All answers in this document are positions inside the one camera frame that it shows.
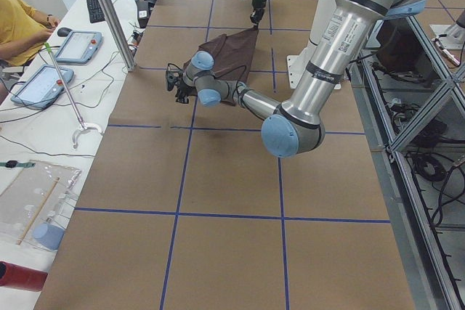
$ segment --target red cylinder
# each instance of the red cylinder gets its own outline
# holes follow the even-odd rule
[[[38,292],[42,290],[47,275],[40,270],[0,261],[0,286]]]

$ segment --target wooden stick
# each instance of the wooden stick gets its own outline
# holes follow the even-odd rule
[[[31,218],[31,221],[29,221],[29,224],[27,225],[27,227],[24,229],[24,232],[21,234],[20,237],[18,237],[17,239],[17,242],[16,244],[17,245],[21,245],[21,243],[23,242],[24,238],[26,237],[26,235],[28,234],[28,231],[31,229],[31,226],[32,224],[34,224],[34,221],[37,219],[37,216],[40,214],[40,212],[42,211],[42,208],[44,208],[45,206],[45,203],[47,202],[47,200],[49,199],[50,195],[52,194],[52,192],[54,191],[55,187],[57,186],[58,182],[60,181],[60,178],[57,177],[55,178],[53,184],[52,184],[52,187],[49,189],[49,191],[45,194],[44,196],[44,199],[42,200],[40,206],[36,209],[36,212],[34,213],[34,215],[32,216]]]

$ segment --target yellow shirt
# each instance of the yellow shirt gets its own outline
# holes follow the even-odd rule
[[[36,9],[22,0],[0,0],[0,44],[26,38],[44,29],[42,24],[32,18],[35,13]],[[41,46],[42,44],[34,45],[7,62],[10,65],[23,65]]]

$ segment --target white table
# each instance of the white table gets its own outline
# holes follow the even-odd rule
[[[123,28],[124,35],[129,38],[134,30],[133,25],[137,24],[137,8],[134,0],[117,0],[114,3],[114,7]],[[103,68],[108,61],[110,61],[112,53],[118,51],[108,24],[106,22],[91,24],[89,22],[86,0],[76,0],[76,3],[62,19],[59,28],[60,27],[68,27],[74,30],[99,31],[103,35],[103,43],[89,63],[82,66],[63,65],[73,69],[75,72],[75,77],[70,84],[70,87],[77,86],[71,90],[75,101],[82,102],[85,105],[96,105],[105,87],[111,82],[111,78],[103,73],[98,73],[91,80],[85,80]],[[49,44],[51,46],[60,45],[64,40],[65,38],[58,37],[55,31],[49,39]],[[41,54],[48,63],[51,63],[47,52],[43,51]],[[43,64],[44,61],[40,57],[37,57],[21,80],[27,80]],[[114,82],[105,92],[98,107],[90,109],[78,106],[86,122],[97,123],[103,130],[107,127],[108,117],[115,106],[127,73],[120,54],[118,54],[105,69],[105,72],[114,78]],[[62,94],[55,103],[66,105],[69,103],[69,99],[66,94]],[[6,99],[0,107],[0,121],[21,118],[35,112],[27,108],[7,110],[12,107],[15,107],[15,105],[9,101],[9,98]],[[69,153],[95,155],[102,139],[102,136],[97,131],[90,131],[87,134],[82,134],[78,138],[78,148],[76,150],[73,149],[71,137],[73,132],[79,127],[79,124],[70,105],[67,107],[52,105],[38,115],[11,123],[0,123],[0,127],[0,134],[2,136],[27,145],[36,151],[53,154]],[[72,166],[82,170],[73,188],[76,194],[81,192],[93,161],[93,158],[38,155],[20,145],[7,142],[4,139],[0,139],[0,154],[0,161],[18,160],[20,162],[27,162],[29,160],[42,160],[64,166]],[[20,171],[21,168],[0,168],[0,193],[9,186]],[[30,247],[23,248],[0,240],[0,260],[2,261],[48,271],[52,265],[53,259],[53,252],[36,250]],[[32,309],[39,294],[39,292],[28,292],[0,287],[0,307],[5,310]]]

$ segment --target sticker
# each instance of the sticker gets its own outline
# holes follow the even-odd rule
[[[365,29],[364,23],[334,14],[321,40],[330,44],[334,50],[350,56]]]

